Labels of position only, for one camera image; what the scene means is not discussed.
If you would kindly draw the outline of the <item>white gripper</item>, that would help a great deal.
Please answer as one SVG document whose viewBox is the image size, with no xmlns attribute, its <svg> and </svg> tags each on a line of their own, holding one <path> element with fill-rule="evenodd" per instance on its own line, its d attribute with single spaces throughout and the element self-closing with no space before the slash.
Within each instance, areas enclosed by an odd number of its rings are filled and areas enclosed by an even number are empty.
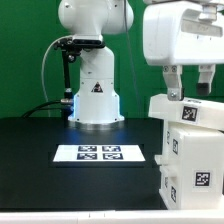
<svg viewBox="0 0 224 224">
<path fill-rule="evenodd" d="M 200 65 L 197 94 L 211 93 L 215 64 L 224 63 L 224 15 L 201 19 L 203 6 L 190 1 L 151 4 L 143 15 L 143 54 L 149 65 L 165 65 L 170 101 L 182 101 L 182 66 Z"/>
</svg>

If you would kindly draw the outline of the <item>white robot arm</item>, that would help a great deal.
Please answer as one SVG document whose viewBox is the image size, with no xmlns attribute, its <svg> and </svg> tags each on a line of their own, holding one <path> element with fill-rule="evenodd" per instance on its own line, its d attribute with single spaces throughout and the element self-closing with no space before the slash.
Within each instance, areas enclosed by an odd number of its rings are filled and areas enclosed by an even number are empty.
<svg viewBox="0 0 224 224">
<path fill-rule="evenodd" d="M 143 0 L 143 55 L 161 66 L 169 101 L 182 101 L 182 67 L 197 65 L 197 93 L 211 92 L 215 66 L 224 63 L 224 0 Z M 81 59 L 80 88 L 71 97 L 72 125 L 108 129 L 124 122 L 114 90 L 114 54 L 103 36 L 128 31 L 128 0 L 61 0 L 58 17 L 70 35 L 58 43 L 63 61 Z"/>
</svg>

